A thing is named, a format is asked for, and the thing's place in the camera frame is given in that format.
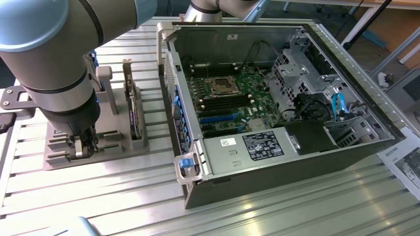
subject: motherboard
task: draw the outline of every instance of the motherboard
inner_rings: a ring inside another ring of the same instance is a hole
[[[271,128],[279,105],[259,68],[246,66],[228,76],[191,76],[190,92],[206,138]]]

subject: floor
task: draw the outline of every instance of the floor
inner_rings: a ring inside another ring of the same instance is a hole
[[[186,13],[188,6],[190,0],[158,0],[156,16],[178,16],[179,14]],[[319,4],[294,3],[290,5],[288,12],[283,11],[283,7],[284,2],[271,2],[263,17],[318,19],[334,35],[336,35],[343,23],[348,20],[348,17],[351,17],[347,14],[348,7],[344,6],[326,5],[323,7]],[[351,17],[346,27],[338,35],[339,41],[344,39],[355,24],[356,20]],[[372,71],[391,52],[376,46],[371,41],[362,37],[351,48],[350,53],[364,69],[367,71]],[[396,80],[402,78],[407,71],[407,67],[402,65],[398,60],[394,60],[384,69],[384,73],[394,74]],[[15,78],[0,60],[0,88],[11,86],[14,81]]]

